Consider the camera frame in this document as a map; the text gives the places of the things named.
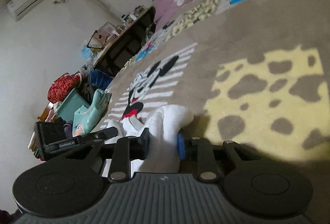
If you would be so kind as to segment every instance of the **wooden table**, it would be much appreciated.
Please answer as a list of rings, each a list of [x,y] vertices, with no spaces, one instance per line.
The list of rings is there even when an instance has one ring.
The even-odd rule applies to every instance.
[[[141,49],[146,28],[153,23],[155,12],[153,6],[146,9],[114,41],[106,44],[96,59],[94,69],[116,76],[125,63]]]

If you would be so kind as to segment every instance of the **laundry basket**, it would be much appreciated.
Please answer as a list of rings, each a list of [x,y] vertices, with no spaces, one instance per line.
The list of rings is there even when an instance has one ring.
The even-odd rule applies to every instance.
[[[61,117],[66,122],[73,121],[75,111],[82,105],[89,108],[88,102],[78,93],[77,89],[74,88],[62,102],[57,110],[58,117]]]

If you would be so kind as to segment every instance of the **white cloth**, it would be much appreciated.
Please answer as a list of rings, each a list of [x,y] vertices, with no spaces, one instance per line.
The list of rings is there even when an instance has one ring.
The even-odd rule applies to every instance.
[[[107,140],[106,143],[115,143],[123,136],[139,137],[144,128],[149,128],[150,143],[147,159],[131,161],[131,176],[134,172],[176,173],[180,165],[178,133],[193,119],[194,114],[188,108],[166,105],[149,113],[144,125],[142,123],[139,125],[136,119],[131,118],[124,118],[121,122],[110,120],[107,128],[115,126],[118,129],[118,136]],[[102,176],[108,175],[110,163],[111,161],[107,160]]]

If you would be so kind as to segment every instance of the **gray ribbed surface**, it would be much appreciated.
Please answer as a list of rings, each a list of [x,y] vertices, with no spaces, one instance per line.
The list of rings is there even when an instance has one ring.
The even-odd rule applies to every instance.
[[[43,219],[25,214],[15,223],[311,224],[303,216],[276,221],[251,217],[230,205],[217,186],[200,183],[190,174],[145,173],[111,185],[96,205],[77,215]]]

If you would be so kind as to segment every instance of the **metal rivet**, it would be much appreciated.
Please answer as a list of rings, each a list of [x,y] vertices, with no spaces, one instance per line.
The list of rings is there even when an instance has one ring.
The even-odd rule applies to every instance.
[[[199,176],[204,180],[213,180],[217,177],[217,175],[213,172],[203,172]]]
[[[126,174],[124,172],[113,172],[110,175],[112,180],[123,180],[126,178]]]

